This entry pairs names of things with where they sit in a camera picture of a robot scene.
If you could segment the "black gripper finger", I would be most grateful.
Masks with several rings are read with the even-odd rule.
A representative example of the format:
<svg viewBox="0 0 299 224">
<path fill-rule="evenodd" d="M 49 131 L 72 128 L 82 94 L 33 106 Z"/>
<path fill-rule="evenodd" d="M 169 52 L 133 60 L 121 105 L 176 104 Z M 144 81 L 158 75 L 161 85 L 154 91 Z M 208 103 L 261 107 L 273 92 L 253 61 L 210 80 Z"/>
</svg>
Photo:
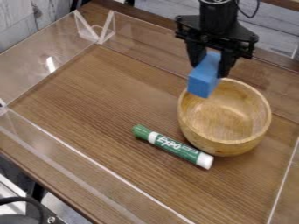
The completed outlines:
<svg viewBox="0 0 299 224">
<path fill-rule="evenodd" d="M 218 62 L 218 77 L 224 78 L 229 75 L 229 69 L 234 66 L 237 55 L 232 50 L 222 50 L 220 52 Z"/>
<path fill-rule="evenodd" d="M 201 60 L 204 59 L 206 55 L 205 46 L 194 42 L 193 40 L 186 39 L 185 48 L 186 48 L 190 66 L 196 67 L 201 63 Z"/>
</svg>

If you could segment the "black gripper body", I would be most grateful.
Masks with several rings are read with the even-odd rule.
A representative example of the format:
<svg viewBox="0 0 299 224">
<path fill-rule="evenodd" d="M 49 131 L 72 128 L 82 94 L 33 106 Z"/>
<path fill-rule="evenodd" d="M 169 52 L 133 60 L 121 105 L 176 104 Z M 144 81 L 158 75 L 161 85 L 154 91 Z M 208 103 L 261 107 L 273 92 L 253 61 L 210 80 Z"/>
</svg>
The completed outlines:
<svg viewBox="0 0 299 224">
<path fill-rule="evenodd" d="M 205 48 L 217 51 L 232 50 L 237 57 L 250 59 L 258 36 L 245 28 L 237 20 L 229 24 L 212 18 L 206 23 L 201 22 L 200 15 L 178 15 L 174 18 L 177 25 L 174 36 L 177 39 L 193 40 Z"/>
</svg>

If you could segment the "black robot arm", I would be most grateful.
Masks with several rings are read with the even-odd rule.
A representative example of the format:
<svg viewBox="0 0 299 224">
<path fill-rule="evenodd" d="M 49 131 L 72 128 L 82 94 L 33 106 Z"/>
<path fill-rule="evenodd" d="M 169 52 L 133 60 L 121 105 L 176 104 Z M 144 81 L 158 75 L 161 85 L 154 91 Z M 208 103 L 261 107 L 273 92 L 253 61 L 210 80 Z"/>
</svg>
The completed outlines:
<svg viewBox="0 0 299 224">
<path fill-rule="evenodd" d="M 246 15 L 238 7 L 238 0 L 198 0 L 197 15 L 177 15 L 174 17 L 174 37 L 185 43 L 188 59 L 196 67 L 206 56 L 206 49 L 218 51 L 217 77 L 229 75 L 238 58 L 250 60 L 258 36 L 238 22 L 238 13 Z"/>
</svg>

